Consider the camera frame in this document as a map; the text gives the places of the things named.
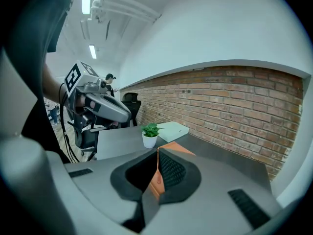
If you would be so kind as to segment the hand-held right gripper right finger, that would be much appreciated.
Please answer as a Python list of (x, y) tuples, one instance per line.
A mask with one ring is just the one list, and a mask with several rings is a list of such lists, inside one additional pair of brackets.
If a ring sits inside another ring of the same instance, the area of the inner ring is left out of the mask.
[(281, 206), (263, 164), (160, 148), (165, 191), (146, 235), (246, 235), (273, 219)]

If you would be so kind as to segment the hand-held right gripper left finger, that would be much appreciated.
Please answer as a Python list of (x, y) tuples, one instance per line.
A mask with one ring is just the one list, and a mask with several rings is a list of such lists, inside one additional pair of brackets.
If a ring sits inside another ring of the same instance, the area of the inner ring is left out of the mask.
[(157, 149), (66, 164), (65, 169), (105, 216), (134, 232), (145, 228), (143, 194), (157, 170)]

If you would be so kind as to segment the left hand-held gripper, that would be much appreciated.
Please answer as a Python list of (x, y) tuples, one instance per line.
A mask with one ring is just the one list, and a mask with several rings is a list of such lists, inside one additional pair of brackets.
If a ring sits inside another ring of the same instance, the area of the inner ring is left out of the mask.
[[(86, 124), (109, 125), (111, 122), (130, 121), (132, 116), (130, 110), (121, 101), (106, 94), (106, 82), (90, 65), (76, 61), (65, 77), (64, 83), (67, 90), (67, 108), (77, 115), (84, 114)], [(75, 112), (74, 104), (79, 94), (84, 94), (85, 99), (94, 102), (95, 106), (92, 108), (85, 103), (81, 113)]]

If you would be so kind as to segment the orange plastic tray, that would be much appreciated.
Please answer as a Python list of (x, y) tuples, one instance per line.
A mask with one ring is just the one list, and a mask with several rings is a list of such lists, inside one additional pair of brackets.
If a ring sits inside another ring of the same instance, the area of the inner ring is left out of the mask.
[[(166, 148), (166, 149), (174, 150), (176, 152), (183, 152), (183, 153), (195, 155), (193, 152), (187, 150), (186, 148), (184, 148), (183, 146), (181, 146), (180, 144), (178, 144), (175, 141), (160, 146), (157, 149), (157, 151), (159, 151), (160, 148)], [(160, 195), (165, 192), (165, 186), (164, 186), (163, 178), (162, 178), (162, 175), (158, 169), (158, 162), (157, 162), (156, 172), (155, 172), (153, 178), (151, 179), (151, 181), (149, 183), (149, 190), (151, 190), (151, 192), (153, 193), (153, 195), (155, 196), (155, 198), (157, 200), (159, 200)]]

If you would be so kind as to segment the white flat box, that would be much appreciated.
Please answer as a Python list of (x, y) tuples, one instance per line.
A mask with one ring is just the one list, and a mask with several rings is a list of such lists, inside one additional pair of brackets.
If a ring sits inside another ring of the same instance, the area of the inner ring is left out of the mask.
[(160, 123), (157, 127), (159, 128), (158, 136), (166, 142), (172, 142), (189, 133), (188, 127), (174, 121)]

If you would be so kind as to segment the person's left hand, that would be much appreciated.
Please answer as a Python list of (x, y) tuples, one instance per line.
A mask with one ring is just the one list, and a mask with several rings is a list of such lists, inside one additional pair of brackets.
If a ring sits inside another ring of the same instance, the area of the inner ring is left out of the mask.
[(90, 98), (86, 97), (84, 94), (79, 94), (75, 100), (74, 110), (77, 113), (81, 113), (85, 107), (94, 109), (96, 102), (92, 101)]

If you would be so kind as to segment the black office chair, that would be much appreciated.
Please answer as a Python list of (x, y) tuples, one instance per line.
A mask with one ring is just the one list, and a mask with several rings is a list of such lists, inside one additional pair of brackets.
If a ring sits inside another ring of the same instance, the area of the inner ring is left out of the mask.
[(90, 152), (87, 161), (91, 161), (97, 153), (97, 142), (99, 131), (95, 130), (94, 123), (87, 126), (87, 129), (80, 130), (78, 127), (74, 128), (75, 144), (81, 149), (81, 155), (84, 156), (86, 152)]
[(122, 103), (130, 110), (131, 112), (131, 121), (133, 126), (137, 126), (136, 116), (141, 106), (141, 101), (137, 99), (138, 93), (125, 93), (122, 98)]

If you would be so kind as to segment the green plant in white pot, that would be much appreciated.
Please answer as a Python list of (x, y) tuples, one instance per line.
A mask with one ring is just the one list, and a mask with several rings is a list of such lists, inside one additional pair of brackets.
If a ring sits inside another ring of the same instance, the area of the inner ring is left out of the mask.
[(158, 127), (156, 123), (149, 123), (148, 125), (142, 126), (142, 139), (145, 148), (153, 148), (156, 144), (159, 130), (162, 128)]

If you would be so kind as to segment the white ceiling pipes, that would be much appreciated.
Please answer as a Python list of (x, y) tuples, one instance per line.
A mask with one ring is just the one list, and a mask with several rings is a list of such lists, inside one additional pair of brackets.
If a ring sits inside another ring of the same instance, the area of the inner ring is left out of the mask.
[(108, 18), (109, 13), (120, 14), (130, 18), (154, 23), (161, 13), (135, 0), (93, 0), (90, 7), (90, 19), (99, 23)]

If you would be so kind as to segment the person's black shirt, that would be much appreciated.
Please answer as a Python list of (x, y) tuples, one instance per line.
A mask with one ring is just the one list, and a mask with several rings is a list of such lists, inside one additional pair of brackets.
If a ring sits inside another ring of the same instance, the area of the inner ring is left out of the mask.
[(59, 146), (44, 99), (59, 103), (66, 97), (66, 87), (52, 77), (46, 55), (56, 51), (72, 0), (21, 0), (21, 3), (23, 7), (5, 36), (3, 46), (17, 73), (38, 99), (22, 135), (37, 141), (46, 151), (56, 152), (67, 164), (69, 159)]

